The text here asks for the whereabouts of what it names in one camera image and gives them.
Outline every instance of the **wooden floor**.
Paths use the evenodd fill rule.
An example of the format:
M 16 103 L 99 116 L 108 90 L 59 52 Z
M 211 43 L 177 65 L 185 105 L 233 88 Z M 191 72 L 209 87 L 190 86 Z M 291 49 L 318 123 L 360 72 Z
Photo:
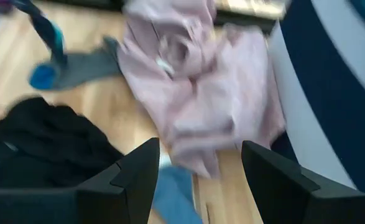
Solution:
M 291 0 L 215 0 L 218 9 L 243 14 L 280 19 L 285 14 L 285 3 Z
M 39 7 L 61 28 L 68 50 L 92 49 L 105 34 L 122 39 L 124 21 L 119 14 L 49 3 Z M 0 17 L 0 117 L 17 99 L 40 94 L 49 102 L 65 103 L 84 114 L 124 153 L 157 135 L 123 77 L 98 80 L 68 91 L 40 92 L 31 88 L 27 82 L 30 71 L 35 63 L 48 57 L 48 50 L 25 14 Z M 195 204 L 203 222 L 262 223 L 239 153 L 221 152 L 219 160 L 219 180 L 194 178 Z M 149 223 L 163 222 L 152 211 Z

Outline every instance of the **blue sock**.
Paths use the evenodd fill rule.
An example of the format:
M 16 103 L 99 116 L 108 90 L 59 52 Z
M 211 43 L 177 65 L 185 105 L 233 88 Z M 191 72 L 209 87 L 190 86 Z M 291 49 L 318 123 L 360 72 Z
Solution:
M 51 90 L 55 80 L 55 70 L 50 65 L 37 66 L 30 76 L 29 84 L 38 90 Z
M 63 53 L 63 35 L 61 30 L 51 23 L 30 0 L 13 1 L 17 9 L 26 13 L 36 33 L 51 50 L 52 57 L 57 61 L 59 66 L 65 67 L 67 56 Z
M 193 204 L 192 175 L 181 167 L 159 170 L 154 208 L 166 224 L 202 224 Z

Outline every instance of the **gray sock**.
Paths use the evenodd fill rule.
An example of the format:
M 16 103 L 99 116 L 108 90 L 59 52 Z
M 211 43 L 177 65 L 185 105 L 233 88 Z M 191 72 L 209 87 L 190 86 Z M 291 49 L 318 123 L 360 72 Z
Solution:
M 91 80 L 121 75 L 116 54 L 117 48 L 117 40 L 104 37 L 103 46 L 90 53 L 67 53 L 66 68 L 57 65 L 53 59 L 44 62 L 55 70 L 55 77 L 48 90 L 70 89 Z

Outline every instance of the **pink clothing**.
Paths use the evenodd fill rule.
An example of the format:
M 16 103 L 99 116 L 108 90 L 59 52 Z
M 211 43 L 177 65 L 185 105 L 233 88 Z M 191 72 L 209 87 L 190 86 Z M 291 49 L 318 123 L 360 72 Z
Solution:
M 174 162 L 219 174 L 215 151 L 265 147 L 284 129 L 264 36 L 228 25 L 212 38 L 213 0 L 130 0 L 119 65 Z

